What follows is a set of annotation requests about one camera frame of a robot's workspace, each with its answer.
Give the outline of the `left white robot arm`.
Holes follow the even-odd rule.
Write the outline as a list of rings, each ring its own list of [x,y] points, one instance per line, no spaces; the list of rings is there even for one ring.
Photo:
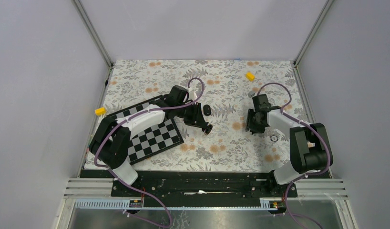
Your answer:
[[[186,125],[201,128],[205,135],[211,132],[213,126],[204,120],[201,104],[196,99],[184,103],[187,95],[187,89],[175,85],[169,94],[139,112],[117,119],[105,117],[101,121],[89,144],[89,151],[123,182],[122,189],[127,195],[135,196],[140,192],[141,184],[136,180],[138,174],[130,162],[137,153],[147,150],[139,145],[134,148],[133,154],[129,153],[128,145],[133,137],[176,116],[182,118]]]

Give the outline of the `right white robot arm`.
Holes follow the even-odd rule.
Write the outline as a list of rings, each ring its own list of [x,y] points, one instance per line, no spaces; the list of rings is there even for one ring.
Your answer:
[[[252,97],[254,107],[247,112],[246,130],[262,134],[273,128],[289,138],[290,161],[270,172],[268,194],[277,197],[288,184],[302,175],[327,171],[333,163],[326,128],[321,123],[305,123],[269,103],[266,94]]]

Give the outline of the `black earbud charging case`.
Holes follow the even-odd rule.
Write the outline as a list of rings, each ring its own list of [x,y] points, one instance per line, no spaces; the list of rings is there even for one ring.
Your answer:
[[[204,134],[208,135],[213,129],[213,125],[208,125],[207,128],[204,129]]]

